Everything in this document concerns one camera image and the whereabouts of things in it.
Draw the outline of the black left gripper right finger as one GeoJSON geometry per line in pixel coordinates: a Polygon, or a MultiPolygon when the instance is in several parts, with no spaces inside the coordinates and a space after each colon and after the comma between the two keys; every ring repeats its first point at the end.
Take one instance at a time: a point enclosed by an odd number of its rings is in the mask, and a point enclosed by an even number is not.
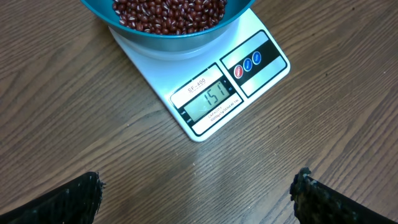
{"type": "Polygon", "coordinates": [[[397,224],[310,177],[303,167],[290,185],[290,200],[300,224],[397,224]]]}

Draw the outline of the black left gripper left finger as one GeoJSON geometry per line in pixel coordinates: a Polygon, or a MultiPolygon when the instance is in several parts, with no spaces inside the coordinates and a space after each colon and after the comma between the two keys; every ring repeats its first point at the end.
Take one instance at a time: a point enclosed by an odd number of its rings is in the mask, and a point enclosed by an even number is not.
{"type": "Polygon", "coordinates": [[[99,173],[87,172],[1,215],[3,224],[92,224],[103,199],[99,173]]]}

